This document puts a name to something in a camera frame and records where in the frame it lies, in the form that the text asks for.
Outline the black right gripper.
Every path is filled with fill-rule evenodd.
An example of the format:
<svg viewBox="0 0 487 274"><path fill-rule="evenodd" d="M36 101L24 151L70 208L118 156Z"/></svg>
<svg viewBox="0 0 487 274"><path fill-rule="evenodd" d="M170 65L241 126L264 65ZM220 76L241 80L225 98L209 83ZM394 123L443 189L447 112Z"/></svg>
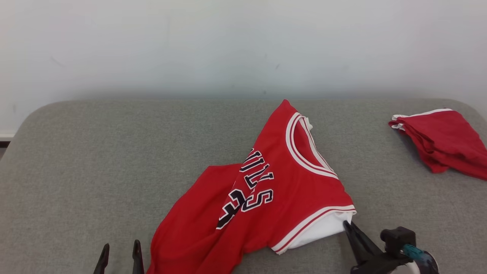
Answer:
<svg viewBox="0 0 487 274"><path fill-rule="evenodd" d="M389 274L397 267L412 263L405 255L394 257L382 250L353 222L343 222L353 255L358 265L351 267L351 274Z"/></svg>

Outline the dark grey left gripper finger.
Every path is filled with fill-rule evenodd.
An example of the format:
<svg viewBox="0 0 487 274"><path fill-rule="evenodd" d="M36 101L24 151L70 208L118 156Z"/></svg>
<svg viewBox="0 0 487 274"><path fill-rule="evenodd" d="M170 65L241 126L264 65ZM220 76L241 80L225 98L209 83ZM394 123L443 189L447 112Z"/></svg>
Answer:
<svg viewBox="0 0 487 274"><path fill-rule="evenodd" d="M96 267L94 269L94 274L105 273L105 269L108 265L109 252L110 252L110 245L105 244L100 254L99 260L96 264Z"/></svg>
<svg viewBox="0 0 487 274"><path fill-rule="evenodd" d="M132 273L133 274L144 274L143 255L142 255L141 243L139 240L134 241L132 258L133 258Z"/></svg>

